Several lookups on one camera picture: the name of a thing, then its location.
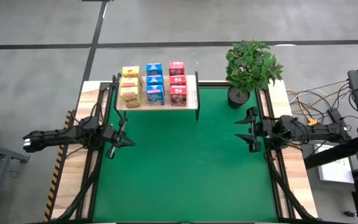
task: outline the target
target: yellow and black hazard tape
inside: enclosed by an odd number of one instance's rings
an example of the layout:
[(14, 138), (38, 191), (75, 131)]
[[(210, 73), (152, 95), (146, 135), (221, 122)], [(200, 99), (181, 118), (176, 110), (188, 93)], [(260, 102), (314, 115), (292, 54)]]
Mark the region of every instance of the yellow and black hazard tape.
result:
[[(66, 115), (65, 125), (64, 129), (69, 128), (73, 125), (73, 117), (71, 116), (72, 112), (68, 112)], [(56, 163), (55, 163), (55, 170), (52, 175), (52, 182), (50, 184), (49, 194), (48, 194), (48, 200), (47, 200), (47, 209), (44, 213), (44, 222), (49, 222), (52, 217), (52, 210), (53, 206), (55, 205), (55, 199), (57, 195), (57, 189), (60, 182), (60, 177), (62, 175), (62, 168), (64, 165), (65, 160), (63, 159), (63, 155), (67, 153), (67, 145), (61, 145), (59, 146), (59, 151), (57, 153)]]

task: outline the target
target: green plant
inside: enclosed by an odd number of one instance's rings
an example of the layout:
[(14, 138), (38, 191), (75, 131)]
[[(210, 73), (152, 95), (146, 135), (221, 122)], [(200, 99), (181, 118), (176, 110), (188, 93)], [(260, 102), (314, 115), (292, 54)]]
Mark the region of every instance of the green plant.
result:
[(241, 93), (250, 92), (254, 88), (267, 90), (270, 79), (273, 83), (276, 79), (282, 79), (280, 74), (283, 65), (277, 62), (274, 55), (264, 51), (270, 49), (265, 43), (241, 41), (233, 46), (226, 54), (229, 62), (226, 79)]

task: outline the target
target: red box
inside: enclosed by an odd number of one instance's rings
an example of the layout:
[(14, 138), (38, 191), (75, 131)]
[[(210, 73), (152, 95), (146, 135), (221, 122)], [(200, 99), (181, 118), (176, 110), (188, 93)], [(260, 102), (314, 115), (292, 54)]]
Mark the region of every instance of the red box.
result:
[(169, 75), (184, 75), (185, 74), (185, 62), (184, 61), (170, 61)]
[(186, 86), (171, 86), (171, 105), (186, 106), (187, 88)]
[(186, 85), (186, 75), (172, 75), (169, 77), (170, 85)]

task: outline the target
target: gray concrete floor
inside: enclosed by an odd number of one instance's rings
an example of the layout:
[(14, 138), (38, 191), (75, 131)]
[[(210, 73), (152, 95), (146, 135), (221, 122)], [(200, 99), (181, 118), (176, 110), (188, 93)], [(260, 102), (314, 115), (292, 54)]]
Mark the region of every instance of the gray concrete floor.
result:
[[(77, 0), (0, 0), (0, 44), (90, 43), (101, 3)], [(100, 43), (213, 40), (358, 39), (358, 0), (152, 0), (108, 4)], [(228, 47), (98, 49), (90, 80), (110, 80), (123, 65), (180, 59), (200, 80), (225, 77)], [(358, 45), (272, 47), (285, 66), (287, 88), (302, 90), (346, 79), (358, 68)], [(23, 152), (21, 136), (61, 127), (75, 107), (88, 49), (0, 50), (0, 146)], [(326, 93), (339, 86), (325, 88)], [(312, 102), (312, 96), (305, 96)], [(342, 115), (357, 115), (341, 100)], [(358, 121), (349, 119), (356, 136)], [(0, 194), (0, 223), (42, 220), (56, 148), (34, 153), (6, 178)], [(318, 214), (324, 220), (355, 223), (351, 186), (322, 183), (309, 170)]]

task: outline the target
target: yellow box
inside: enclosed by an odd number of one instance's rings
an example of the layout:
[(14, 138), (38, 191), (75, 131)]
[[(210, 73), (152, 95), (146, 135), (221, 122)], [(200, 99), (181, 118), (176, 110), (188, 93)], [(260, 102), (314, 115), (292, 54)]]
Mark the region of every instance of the yellow box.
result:
[(139, 79), (138, 78), (121, 78), (120, 81), (121, 87), (138, 87), (139, 86)]
[(122, 76), (125, 78), (138, 78), (140, 85), (143, 86), (143, 79), (139, 71), (139, 66), (123, 67)]
[(139, 87), (121, 87), (119, 96), (128, 108), (135, 108), (142, 104)]

